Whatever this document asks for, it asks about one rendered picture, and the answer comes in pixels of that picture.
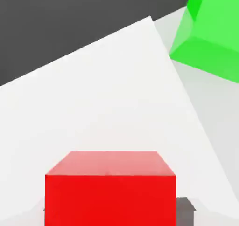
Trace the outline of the small green cube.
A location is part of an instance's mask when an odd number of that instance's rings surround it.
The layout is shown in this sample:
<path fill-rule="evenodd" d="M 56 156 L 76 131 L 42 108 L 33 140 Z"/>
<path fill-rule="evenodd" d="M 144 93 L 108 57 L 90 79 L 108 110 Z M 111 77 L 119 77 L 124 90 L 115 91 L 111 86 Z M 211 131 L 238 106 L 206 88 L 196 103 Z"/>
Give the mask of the small green cube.
<path fill-rule="evenodd" d="M 239 0 L 188 0 L 169 56 L 239 83 Z"/>

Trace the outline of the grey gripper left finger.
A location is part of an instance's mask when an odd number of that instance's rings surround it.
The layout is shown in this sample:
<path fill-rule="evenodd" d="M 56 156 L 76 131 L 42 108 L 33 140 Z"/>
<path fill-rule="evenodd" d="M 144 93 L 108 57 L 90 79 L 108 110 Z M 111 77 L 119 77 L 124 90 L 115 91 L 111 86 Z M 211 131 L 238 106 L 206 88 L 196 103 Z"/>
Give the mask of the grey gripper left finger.
<path fill-rule="evenodd" d="M 30 210 L 0 221 L 0 226 L 45 226 L 45 198 Z"/>

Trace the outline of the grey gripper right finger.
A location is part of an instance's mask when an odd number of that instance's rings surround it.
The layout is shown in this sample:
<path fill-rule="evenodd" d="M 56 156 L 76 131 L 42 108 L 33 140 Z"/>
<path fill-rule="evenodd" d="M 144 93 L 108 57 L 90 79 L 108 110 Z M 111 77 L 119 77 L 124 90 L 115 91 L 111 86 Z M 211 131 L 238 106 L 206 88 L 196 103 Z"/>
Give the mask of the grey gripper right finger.
<path fill-rule="evenodd" d="M 176 199 L 176 226 L 231 226 L 231 218 L 209 211 L 199 199 Z"/>

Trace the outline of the small red cube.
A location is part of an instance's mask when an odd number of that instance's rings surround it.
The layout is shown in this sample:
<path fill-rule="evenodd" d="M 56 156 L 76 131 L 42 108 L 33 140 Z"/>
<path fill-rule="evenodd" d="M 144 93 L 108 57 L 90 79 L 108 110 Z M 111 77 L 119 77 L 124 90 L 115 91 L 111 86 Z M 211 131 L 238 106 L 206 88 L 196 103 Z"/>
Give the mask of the small red cube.
<path fill-rule="evenodd" d="M 45 175 L 45 226 L 176 226 L 176 175 L 156 151 L 72 151 Z"/>

